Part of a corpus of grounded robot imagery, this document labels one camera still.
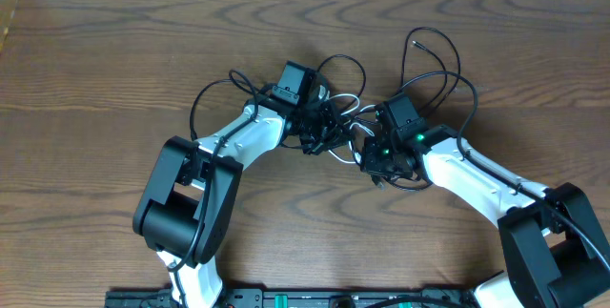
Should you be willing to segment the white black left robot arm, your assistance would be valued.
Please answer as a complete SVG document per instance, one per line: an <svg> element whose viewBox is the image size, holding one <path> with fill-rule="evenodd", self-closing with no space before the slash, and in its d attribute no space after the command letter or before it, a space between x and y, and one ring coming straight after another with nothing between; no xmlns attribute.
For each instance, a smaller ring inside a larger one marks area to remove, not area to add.
<svg viewBox="0 0 610 308"><path fill-rule="evenodd" d="M215 255L243 172L289 136L318 154L342 131L328 81L315 69L289 61L279 81L262 88L237 70L226 80L249 96L241 115L208 136L191 130L167 140L132 220L166 266L173 307L213 307L220 298Z"/></svg>

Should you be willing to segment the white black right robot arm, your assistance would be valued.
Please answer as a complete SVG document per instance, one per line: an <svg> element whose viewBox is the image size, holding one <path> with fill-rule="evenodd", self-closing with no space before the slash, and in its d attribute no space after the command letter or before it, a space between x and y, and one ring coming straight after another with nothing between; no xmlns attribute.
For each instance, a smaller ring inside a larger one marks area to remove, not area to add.
<svg viewBox="0 0 610 308"><path fill-rule="evenodd" d="M376 182L423 180L457 195L499 232L506 269L471 292L474 307L582 307L609 289L609 243L579 187L528 180L431 128L405 94L372 107L378 133L360 168Z"/></svg>

